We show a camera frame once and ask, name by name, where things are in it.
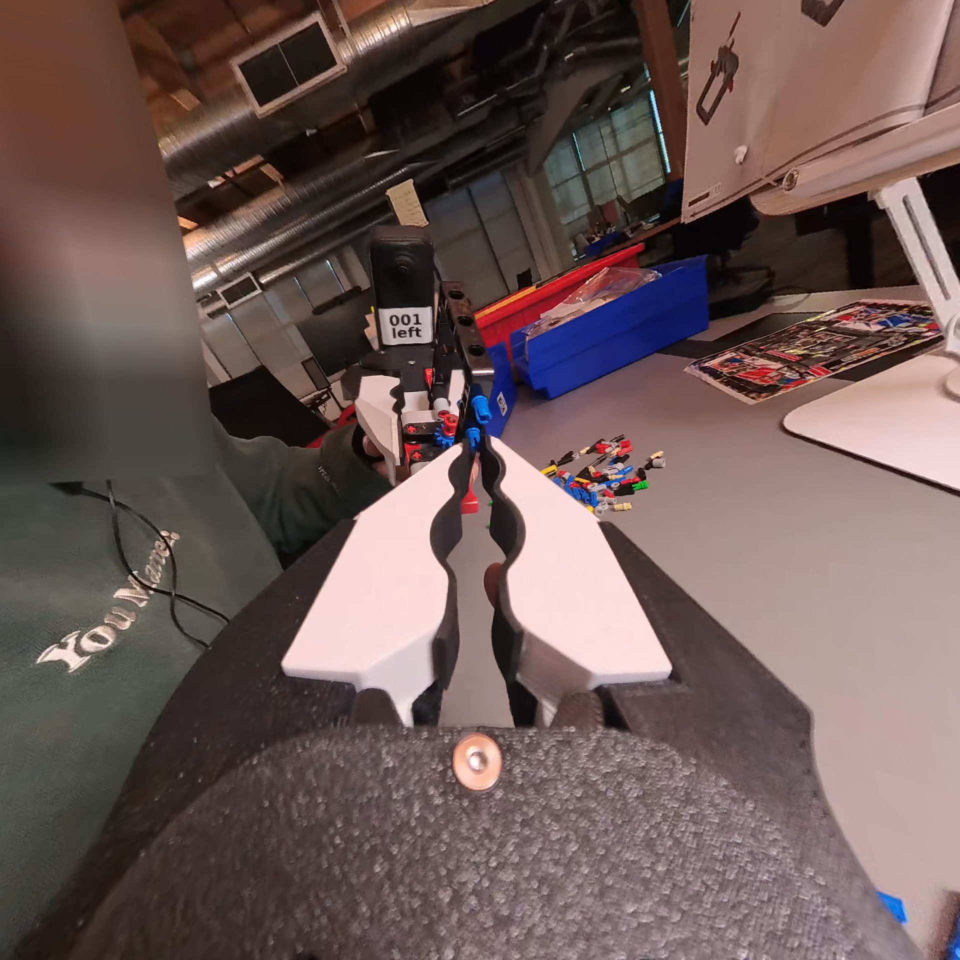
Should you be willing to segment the lego instruction booklet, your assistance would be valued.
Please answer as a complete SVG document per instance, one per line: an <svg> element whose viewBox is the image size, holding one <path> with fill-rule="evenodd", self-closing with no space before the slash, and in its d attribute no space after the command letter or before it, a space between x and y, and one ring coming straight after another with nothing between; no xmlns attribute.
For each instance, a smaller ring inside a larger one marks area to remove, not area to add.
<svg viewBox="0 0 960 960"><path fill-rule="evenodd" d="M757 404L942 339L927 304L859 299L696 359L685 372L739 402Z"/></svg>
<svg viewBox="0 0 960 960"><path fill-rule="evenodd" d="M958 102L958 2L697 1L681 220Z"/></svg>

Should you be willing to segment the silver air duct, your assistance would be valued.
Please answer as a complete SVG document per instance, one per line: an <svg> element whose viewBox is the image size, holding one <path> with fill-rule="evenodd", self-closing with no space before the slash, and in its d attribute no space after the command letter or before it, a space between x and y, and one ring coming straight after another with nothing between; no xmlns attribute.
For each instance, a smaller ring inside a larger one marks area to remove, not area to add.
<svg viewBox="0 0 960 960"><path fill-rule="evenodd" d="M373 123L373 131L336 149L332 158L286 175L279 186L187 233L183 244L195 299L218 296L286 250L370 207L382 190L460 162L489 131L505 134L515 109L489 100L462 106L447 78L429 81L422 94L406 93L402 84L457 60L478 36L531 6L371 2L346 19L345 6L318 2L310 15L322 12L346 62L342 77L258 118L233 75L230 89L174 124L159 147L180 201L225 180L244 162L269 160L308 133L329 133L341 121Z"/></svg>

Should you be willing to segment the person's left forearm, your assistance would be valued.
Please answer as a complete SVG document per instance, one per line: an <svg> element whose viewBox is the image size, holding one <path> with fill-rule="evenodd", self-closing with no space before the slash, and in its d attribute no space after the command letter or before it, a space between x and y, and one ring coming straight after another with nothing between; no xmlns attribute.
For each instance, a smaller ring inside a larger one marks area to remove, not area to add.
<svg viewBox="0 0 960 960"><path fill-rule="evenodd" d="M353 432L353 425L335 428L319 447L299 448L272 437L235 438L213 420L222 471L283 567L392 491L355 456Z"/></svg>

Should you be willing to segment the clear bags of parts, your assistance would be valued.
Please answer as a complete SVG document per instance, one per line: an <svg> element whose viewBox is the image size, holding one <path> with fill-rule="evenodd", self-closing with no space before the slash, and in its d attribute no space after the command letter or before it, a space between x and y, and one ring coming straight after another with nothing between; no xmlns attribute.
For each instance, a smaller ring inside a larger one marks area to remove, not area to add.
<svg viewBox="0 0 960 960"><path fill-rule="evenodd" d="M530 324L524 334L523 358L529 360L532 341L537 337L658 281L662 276L658 270L648 268L607 267L599 270L560 303L541 312Z"/></svg>

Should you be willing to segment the person's left hand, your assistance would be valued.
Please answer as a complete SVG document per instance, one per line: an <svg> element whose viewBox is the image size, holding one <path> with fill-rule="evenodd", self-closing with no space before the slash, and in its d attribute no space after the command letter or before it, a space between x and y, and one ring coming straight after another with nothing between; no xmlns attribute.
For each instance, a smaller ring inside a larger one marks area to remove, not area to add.
<svg viewBox="0 0 960 960"><path fill-rule="evenodd" d="M396 485L396 477L392 473L390 462L386 460L383 453L359 423L353 425L351 444L355 456L364 467L377 474L391 487Z"/></svg>

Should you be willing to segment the red plastic bin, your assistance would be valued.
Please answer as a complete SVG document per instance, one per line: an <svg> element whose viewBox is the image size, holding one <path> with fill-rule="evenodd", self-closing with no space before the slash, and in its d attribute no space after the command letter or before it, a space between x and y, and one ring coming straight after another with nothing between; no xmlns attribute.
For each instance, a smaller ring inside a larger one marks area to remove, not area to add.
<svg viewBox="0 0 960 960"><path fill-rule="evenodd" d="M546 282L510 294L475 313L481 336L490 349L496 344L510 346L511 335L534 323L548 309L557 306L569 294L609 267L638 265L645 243L637 241L588 262Z"/></svg>

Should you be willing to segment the black lego frame assembly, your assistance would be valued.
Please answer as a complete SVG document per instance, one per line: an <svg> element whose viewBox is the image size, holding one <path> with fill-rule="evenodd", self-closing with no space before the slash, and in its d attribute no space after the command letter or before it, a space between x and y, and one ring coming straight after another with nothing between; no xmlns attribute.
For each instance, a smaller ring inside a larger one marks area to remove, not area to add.
<svg viewBox="0 0 960 960"><path fill-rule="evenodd" d="M441 281L437 291L437 335L434 359L424 372L427 390L404 391L401 414L402 471L411 476L456 446L466 445L477 460L488 435L474 418L471 399L490 400L495 369L479 332L473 306L460 283ZM469 395L461 413L451 413L448 401L450 372L463 368L469 377ZM482 430L479 452L471 451L466 429Z"/></svg>

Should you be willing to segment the black chair back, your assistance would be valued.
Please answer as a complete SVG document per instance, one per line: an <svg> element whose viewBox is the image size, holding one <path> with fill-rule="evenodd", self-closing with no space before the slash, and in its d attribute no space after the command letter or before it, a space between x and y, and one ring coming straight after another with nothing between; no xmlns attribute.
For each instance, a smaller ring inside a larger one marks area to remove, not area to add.
<svg viewBox="0 0 960 960"><path fill-rule="evenodd" d="M213 416L231 436L271 437L292 448L317 446L330 425L265 367L208 387Z"/></svg>

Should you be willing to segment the black wall monitor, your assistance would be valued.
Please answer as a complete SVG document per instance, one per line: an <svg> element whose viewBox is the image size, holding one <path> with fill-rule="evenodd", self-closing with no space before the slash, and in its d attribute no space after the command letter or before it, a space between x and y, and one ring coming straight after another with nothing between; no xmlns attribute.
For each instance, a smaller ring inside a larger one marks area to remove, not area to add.
<svg viewBox="0 0 960 960"><path fill-rule="evenodd" d="M295 322L310 353L329 379L375 349L367 333L370 300L369 290L355 286Z"/></svg>

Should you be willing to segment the pile of small lego pieces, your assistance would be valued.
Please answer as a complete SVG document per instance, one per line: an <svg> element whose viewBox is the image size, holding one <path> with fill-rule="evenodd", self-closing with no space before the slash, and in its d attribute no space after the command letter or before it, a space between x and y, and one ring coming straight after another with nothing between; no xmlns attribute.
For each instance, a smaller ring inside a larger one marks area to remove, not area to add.
<svg viewBox="0 0 960 960"><path fill-rule="evenodd" d="M632 510L632 499L649 488L649 475L666 466L664 450L645 458L636 453L625 434L602 437L568 450L540 473L599 519Z"/></svg>

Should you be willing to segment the blue plastic bin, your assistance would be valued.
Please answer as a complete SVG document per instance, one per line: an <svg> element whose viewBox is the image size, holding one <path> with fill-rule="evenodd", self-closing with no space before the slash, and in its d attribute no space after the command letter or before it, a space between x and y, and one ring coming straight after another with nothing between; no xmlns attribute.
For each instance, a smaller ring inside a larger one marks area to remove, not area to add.
<svg viewBox="0 0 960 960"><path fill-rule="evenodd" d="M553 400L705 331L710 323L707 258L664 263L658 270L661 277L652 283L530 342L525 328L513 332L514 371Z"/></svg>
<svg viewBox="0 0 960 960"><path fill-rule="evenodd" d="M505 342L490 345L487 353L492 361L494 377L488 407L490 421L486 433L501 438L518 401L519 389L515 381L513 363Z"/></svg>

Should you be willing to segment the white ceiling vent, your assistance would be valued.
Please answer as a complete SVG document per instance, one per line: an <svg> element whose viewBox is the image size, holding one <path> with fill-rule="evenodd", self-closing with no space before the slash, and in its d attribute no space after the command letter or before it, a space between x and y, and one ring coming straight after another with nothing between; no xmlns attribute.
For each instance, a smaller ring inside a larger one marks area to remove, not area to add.
<svg viewBox="0 0 960 960"><path fill-rule="evenodd" d="M234 55L229 64L258 118L289 107L348 69L321 11Z"/></svg>

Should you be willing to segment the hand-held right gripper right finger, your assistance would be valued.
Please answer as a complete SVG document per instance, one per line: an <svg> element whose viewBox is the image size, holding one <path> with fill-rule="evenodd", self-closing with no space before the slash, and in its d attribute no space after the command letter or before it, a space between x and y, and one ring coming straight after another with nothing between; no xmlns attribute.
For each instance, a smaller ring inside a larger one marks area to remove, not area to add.
<svg viewBox="0 0 960 960"><path fill-rule="evenodd" d="M481 476L503 553L491 644L514 724L551 724L570 694L657 684L673 666L606 533L499 438Z"/></svg>

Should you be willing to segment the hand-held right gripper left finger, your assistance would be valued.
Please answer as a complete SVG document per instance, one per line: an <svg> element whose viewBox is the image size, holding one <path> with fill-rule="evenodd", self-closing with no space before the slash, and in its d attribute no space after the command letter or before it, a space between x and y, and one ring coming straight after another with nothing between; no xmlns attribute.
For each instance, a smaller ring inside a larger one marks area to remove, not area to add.
<svg viewBox="0 0 960 960"><path fill-rule="evenodd" d="M460 630L449 558L462 537L456 444L359 513L281 669L291 678L382 690L399 720L449 687Z"/></svg>

